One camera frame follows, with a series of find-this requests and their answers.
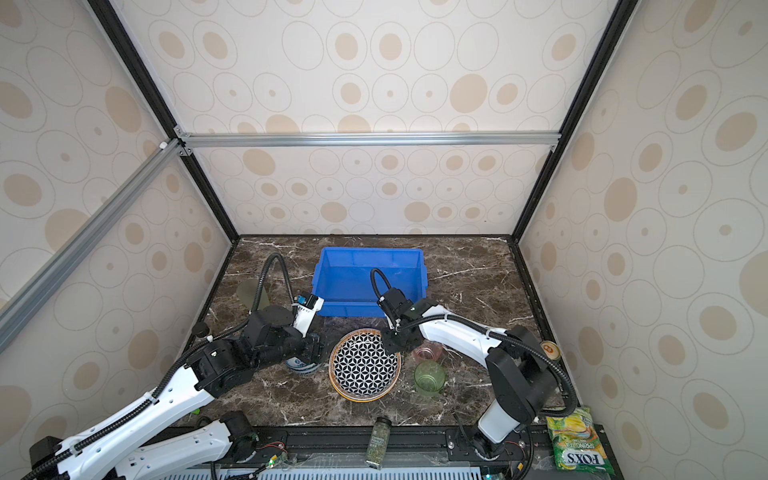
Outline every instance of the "white clip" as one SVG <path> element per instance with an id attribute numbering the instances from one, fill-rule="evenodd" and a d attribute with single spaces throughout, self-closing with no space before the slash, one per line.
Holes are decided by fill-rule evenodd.
<path id="1" fill-rule="evenodd" d="M 149 400 L 150 402 L 152 402 L 152 405 L 155 405 L 160 400 L 157 397 L 153 397 L 152 396 L 152 392 L 153 392 L 153 390 L 151 390 L 149 392 L 146 392 L 142 398 L 144 398 L 145 400 Z"/>

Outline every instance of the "black round knob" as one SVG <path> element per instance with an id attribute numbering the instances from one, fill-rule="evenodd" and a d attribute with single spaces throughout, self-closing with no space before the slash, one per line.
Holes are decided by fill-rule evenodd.
<path id="1" fill-rule="evenodd" d="M 209 333 L 210 328 L 208 328 L 208 325 L 205 322 L 197 322 L 192 326 L 192 335 L 195 335 L 199 339 L 208 336 Z"/>

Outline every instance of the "can lid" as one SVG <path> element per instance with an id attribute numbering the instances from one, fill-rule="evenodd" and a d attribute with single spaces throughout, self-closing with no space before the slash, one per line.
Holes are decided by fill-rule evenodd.
<path id="1" fill-rule="evenodd" d="M 544 350 L 544 353 L 547 354 L 550 360 L 560 359 L 560 347 L 555 342 L 545 340 L 541 342 L 541 349 Z"/>

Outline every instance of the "patterned plate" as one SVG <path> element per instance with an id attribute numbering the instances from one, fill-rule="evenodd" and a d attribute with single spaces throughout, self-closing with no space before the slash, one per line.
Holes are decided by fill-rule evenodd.
<path id="1" fill-rule="evenodd" d="M 360 329 L 347 333 L 333 349 L 328 375 L 345 399 L 372 402 L 395 386 L 401 364 L 399 353 L 384 353 L 380 331 Z"/>

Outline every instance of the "green glass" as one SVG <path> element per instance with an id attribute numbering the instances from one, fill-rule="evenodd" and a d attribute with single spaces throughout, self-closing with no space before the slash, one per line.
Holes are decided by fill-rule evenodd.
<path id="1" fill-rule="evenodd" d="M 445 386 L 445 369 L 435 360 L 424 360 L 418 364 L 413 376 L 416 392 L 425 397 L 439 394 Z"/>

